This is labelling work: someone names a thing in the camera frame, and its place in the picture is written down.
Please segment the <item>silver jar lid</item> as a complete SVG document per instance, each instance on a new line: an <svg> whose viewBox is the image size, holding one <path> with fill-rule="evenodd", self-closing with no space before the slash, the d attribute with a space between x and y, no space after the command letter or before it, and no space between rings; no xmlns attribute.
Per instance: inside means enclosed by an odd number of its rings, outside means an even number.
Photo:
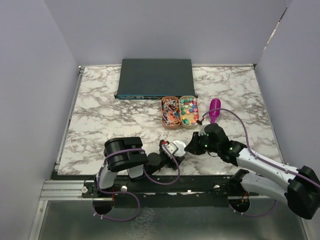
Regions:
<svg viewBox="0 0 320 240"><path fill-rule="evenodd" d="M173 144L176 146L177 150L174 151L174 156L183 157L186 154L185 147L186 144L183 141L175 140Z"/></svg>

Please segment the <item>beige tray of star candies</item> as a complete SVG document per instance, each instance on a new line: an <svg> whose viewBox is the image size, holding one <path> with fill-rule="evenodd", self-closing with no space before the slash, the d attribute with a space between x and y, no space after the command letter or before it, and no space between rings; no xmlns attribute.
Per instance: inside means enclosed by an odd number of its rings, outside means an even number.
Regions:
<svg viewBox="0 0 320 240"><path fill-rule="evenodd" d="M198 99L195 96L186 95L179 99L180 122L186 129L195 129L198 126L200 113Z"/></svg>

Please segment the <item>purple plastic scoop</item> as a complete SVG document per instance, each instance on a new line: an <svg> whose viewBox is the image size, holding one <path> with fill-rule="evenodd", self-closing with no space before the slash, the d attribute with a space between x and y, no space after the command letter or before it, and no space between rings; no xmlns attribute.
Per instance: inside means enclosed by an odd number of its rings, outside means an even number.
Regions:
<svg viewBox="0 0 320 240"><path fill-rule="evenodd" d="M221 108L221 100L218 98L214 98L210 102L210 106L209 106L209 109L211 110L209 112L211 124L214 124L216 122L217 118L220 116L220 108Z"/></svg>

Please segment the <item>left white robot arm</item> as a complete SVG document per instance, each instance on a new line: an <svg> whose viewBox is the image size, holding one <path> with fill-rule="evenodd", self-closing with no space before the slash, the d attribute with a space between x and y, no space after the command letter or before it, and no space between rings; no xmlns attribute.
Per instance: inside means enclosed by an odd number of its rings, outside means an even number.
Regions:
<svg viewBox="0 0 320 240"><path fill-rule="evenodd" d="M146 154L140 137L117 137L104 143L104 162L95 177L93 191L97 196L106 197L114 185L116 176L127 171L131 179L139 179L160 171L167 166L179 171L185 159L186 144L183 141L159 143L159 153Z"/></svg>

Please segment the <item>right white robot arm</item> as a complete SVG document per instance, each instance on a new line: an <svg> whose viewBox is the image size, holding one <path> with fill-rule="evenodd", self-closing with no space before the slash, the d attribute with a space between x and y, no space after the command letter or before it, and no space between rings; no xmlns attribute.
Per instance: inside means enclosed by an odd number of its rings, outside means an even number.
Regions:
<svg viewBox="0 0 320 240"><path fill-rule="evenodd" d="M306 220L312 219L320 207L320 180L312 168L297 168L259 156L247 145L230 140L216 123L195 131L184 150L198 156L216 153L223 162L240 167L229 184L236 196L249 192L270 197Z"/></svg>

